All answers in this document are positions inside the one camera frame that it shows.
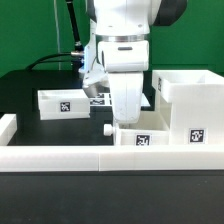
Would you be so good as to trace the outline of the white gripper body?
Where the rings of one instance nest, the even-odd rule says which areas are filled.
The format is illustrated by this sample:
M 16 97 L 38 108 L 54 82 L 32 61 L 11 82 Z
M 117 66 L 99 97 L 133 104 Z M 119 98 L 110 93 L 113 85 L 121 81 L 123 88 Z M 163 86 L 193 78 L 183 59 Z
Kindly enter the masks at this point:
M 136 123 L 141 110 L 143 72 L 149 68 L 149 43 L 98 43 L 99 63 L 83 80 L 88 97 L 94 97 L 100 86 L 110 89 L 114 119 L 119 124 Z

